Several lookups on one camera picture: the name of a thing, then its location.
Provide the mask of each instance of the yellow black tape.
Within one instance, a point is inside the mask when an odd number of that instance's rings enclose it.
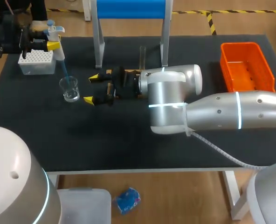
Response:
[[[78,11],[78,10],[72,10],[72,9],[55,9],[55,8],[47,8],[47,12],[84,13],[84,11]]]
[[[72,9],[55,9],[48,8],[47,12],[62,12],[62,13],[83,13],[84,11]],[[191,10],[191,11],[173,11],[172,14],[195,14],[195,13],[276,13],[276,10]]]
[[[194,14],[194,13],[276,13],[276,10],[192,10],[192,11],[173,11],[172,14]]]
[[[211,29],[212,35],[217,35],[216,28],[214,27],[213,18],[211,13],[206,13],[207,21],[209,24],[209,28]]]

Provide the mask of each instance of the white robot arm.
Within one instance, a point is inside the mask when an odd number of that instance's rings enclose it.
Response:
[[[198,130],[276,128],[276,93],[218,93],[186,104],[202,89],[198,65],[169,67],[173,71],[141,73],[141,93],[148,95],[151,129],[158,134]]]

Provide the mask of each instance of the table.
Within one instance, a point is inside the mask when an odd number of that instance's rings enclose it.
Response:
[[[104,69],[117,65],[137,69],[140,45],[147,49],[146,68],[160,67],[158,40],[158,37],[106,38]],[[169,66],[195,63],[202,70],[203,92],[190,97],[188,102],[226,91],[219,65],[220,45],[246,41],[260,44],[276,78],[276,55],[264,35],[170,38]],[[92,86],[88,77],[98,73],[94,69],[92,38],[63,38],[62,45],[68,72],[78,78],[81,97],[90,96],[97,86]],[[239,200],[232,171],[238,166],[195,138],[153,134],[147,100],[116,101],[112,107],[93,107],[83,100],[69,104],[63,100],[58,86],[63,76],[59,68],[52,76],[24,76],[17,59],[18,56],[8,56],[0,75],[0,126],[18,134],[50,175],[224,171],[232,216],[239,219],[244,214],[247,205],[245,200]],[[249,164],[276,163],[276,129],[200,134]]]

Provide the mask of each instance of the orange plastic crate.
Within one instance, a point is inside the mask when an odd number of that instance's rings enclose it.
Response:
[[[275,78],[257,43],[223,43],[220,64],[228,92],[276,92]]]

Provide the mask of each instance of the cable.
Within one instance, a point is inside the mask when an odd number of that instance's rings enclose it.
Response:
[[[200,139],[204,143],[208,144],[210,147],[215,149],[218,153],[221,153],[223,156],[227,157],[229,160],[231,160],[232,162],[240,165],[241,167],[244,167],[244,168],[247,168],[247,169],[255,169],[255,170],[262,170],[262,169],[265,169],[267,167],[267,166],[265,166],[265,167],[253,166],[253,165],[244,163],[244,162],[234,158],[233,156],[229,155],[228,153],[224,152],[222,149],[220,149],[219,147],[217,147],[216,145],[214,145],[213,143],[211,143],[207,139],[203,138],[201,135],[199,135],[195,132],[192,132],[191,135],[193,135],[194,137]]]

